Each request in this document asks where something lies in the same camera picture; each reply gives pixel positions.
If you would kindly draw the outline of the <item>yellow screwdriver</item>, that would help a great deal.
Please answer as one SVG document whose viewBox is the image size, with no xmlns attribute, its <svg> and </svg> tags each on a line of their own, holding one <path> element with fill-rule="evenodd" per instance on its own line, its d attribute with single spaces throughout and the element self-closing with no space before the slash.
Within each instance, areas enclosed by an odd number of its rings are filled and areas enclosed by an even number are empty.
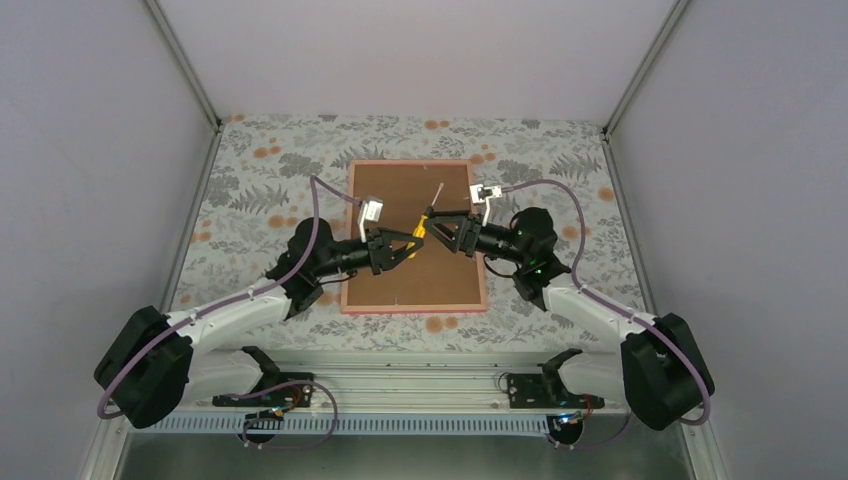
<svg viewBox="0 0 848 480">
<path fill-rule="evenodd" d="M 417 244 L 414 241 L 410 241 L 407 245 L 407 249 L 411 251 L 411 254 L 409 256 L 410 259 L 415 258 L 416 255 L 417 255 L 417 252 L 414 251 L 414 248 L 418 248 L 418 247 L 421 247 L 423 245 L 423 239 L 426 236 L 425 222 L 429 219 L 429 217 L 434 212 L 435 203 L 437 202 L 443 188 L 444 188 L 444 183 L 440 182 L 438 184 L 437 190 L 436 190 L 436 192 L 433 196 L 433 199 L 431 200 L 431 202 L 427 206 L 427 208 L 424 210 L 424 213 L 419 218 L 418 224 L 416 225 L 416 227 L 413 231 L 413 237 L 419 240 L 419 244 Z"/>
</svg>

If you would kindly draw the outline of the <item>pink picture frame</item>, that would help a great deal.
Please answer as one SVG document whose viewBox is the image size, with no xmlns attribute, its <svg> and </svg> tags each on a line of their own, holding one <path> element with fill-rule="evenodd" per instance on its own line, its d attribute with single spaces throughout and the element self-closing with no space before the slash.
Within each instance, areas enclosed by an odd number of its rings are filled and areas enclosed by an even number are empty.
<svg viewBox="0 0 848 480">
<path fill-rule="evenodd" d="M 354 160 L 349 192 L 383 201 L 373 228 L 411 232 L 425 209 L 468 211 L 473 166 L 468 160 Z M 416 255 L 395 269 L 370 269 L 341 288 L 341 312 L 354 314 L 474 313 L 488 308 L 482 257 L 446 249 L 432 235 Z"/>
</svg>

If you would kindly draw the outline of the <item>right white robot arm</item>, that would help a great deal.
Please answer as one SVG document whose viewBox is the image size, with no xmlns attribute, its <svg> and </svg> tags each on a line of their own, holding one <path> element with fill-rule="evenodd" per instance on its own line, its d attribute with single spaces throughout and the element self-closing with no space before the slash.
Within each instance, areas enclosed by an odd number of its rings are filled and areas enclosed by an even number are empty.
<svg viewBox="0 0 848 480">
<path fill-rule="evenodd" d="M 562 317 L 605 345 L 601 352 L 568 349 L 542 366 L 541 391 L 555 407 L 589 395 L 626 405 L 646 426 L 663 430 L 701 408 L 710 413 L 715 384 L 686 321 L 640 312 L 581 283 L 556 255 L 558 236 L 547 210 L 531 207 L 507 227 L 470 211 L 431 212 L 427 232 L 453 253 L 515 265 L 519 296 Z"/>
</svg>

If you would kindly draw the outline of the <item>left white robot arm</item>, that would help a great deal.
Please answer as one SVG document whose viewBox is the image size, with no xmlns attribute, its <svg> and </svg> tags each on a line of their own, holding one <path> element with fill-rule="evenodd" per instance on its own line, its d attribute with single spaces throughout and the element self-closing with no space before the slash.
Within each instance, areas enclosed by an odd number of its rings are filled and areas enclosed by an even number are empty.
<svg viewBox="0 0 848 480">
<path fill-rule="evenodd" d="M 253 354 L 219 352 L 249 330 L 288 320 L 324 293 L 329 276 L 390 271 L 424 245 L 410 233 L 379 227 L 336 240 L 323 219 L 301 221 L 262 279 L 222 299 L 182 311 L 134 312 L 94 369 L 103 390 L 97 414 L 125 416 L 137 428 L 158 423 L 183 403 L 222 394 L 270 402 L 278 377 Z"/>
</svg>

